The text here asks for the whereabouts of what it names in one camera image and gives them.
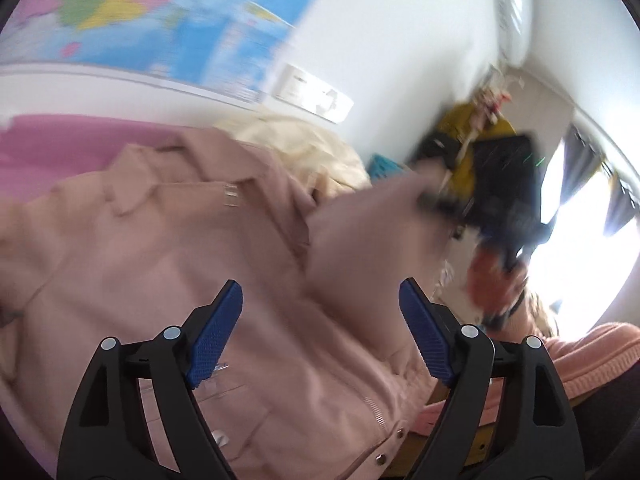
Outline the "pink knitted sleeve forearm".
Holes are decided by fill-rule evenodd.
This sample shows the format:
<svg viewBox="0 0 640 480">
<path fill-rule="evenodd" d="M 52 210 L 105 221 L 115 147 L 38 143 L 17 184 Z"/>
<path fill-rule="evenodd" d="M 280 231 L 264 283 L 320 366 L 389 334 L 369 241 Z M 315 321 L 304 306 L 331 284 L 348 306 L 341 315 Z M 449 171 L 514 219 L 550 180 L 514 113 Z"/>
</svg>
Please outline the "pink knitted sleeve forearm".
<svg viewBox="0 0 640 480">
<path fill-rule="evenodd" d="M 606 386 L 639 363 L 639 329 L 627 323 L 605 323 L 576 340 L 545 337 L 538 330 L 533 315 L 526 307 L 521 307 L 502 330 L 490 330 L 487 335 L 495 342 L 517 344 L 528 336 L 538 337 L 552 359 L 570 400 Z M 427 403 L 435 389 L 436 379 L 426 370 L 410 332 L 405 332 L 405 343 L 408 344 L 410 366 L 416 369 L 416 377 L 410 380 L 406 395 L 409 411 L 398 422 L 398 427 L 427 437 L 444 404 L 442 401 Z"/>
</svg>

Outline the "right hand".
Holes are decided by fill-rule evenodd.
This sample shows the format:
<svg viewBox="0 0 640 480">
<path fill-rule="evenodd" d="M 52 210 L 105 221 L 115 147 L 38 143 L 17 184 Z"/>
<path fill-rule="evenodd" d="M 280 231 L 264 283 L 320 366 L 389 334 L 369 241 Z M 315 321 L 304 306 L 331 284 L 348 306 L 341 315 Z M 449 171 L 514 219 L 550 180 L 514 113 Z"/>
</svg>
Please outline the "right hand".
<svg viewBox="0 0 640 480">
<path fill-rule="evenodd" d="M 487 245 L 475 249 L 466 278 L 466 292 L 474 307 L 482 311 L 488 330 L 503 330 L 524 299 L 528 280 L 526 264 L 503 266 L 500 252 Z"/>
</svg>

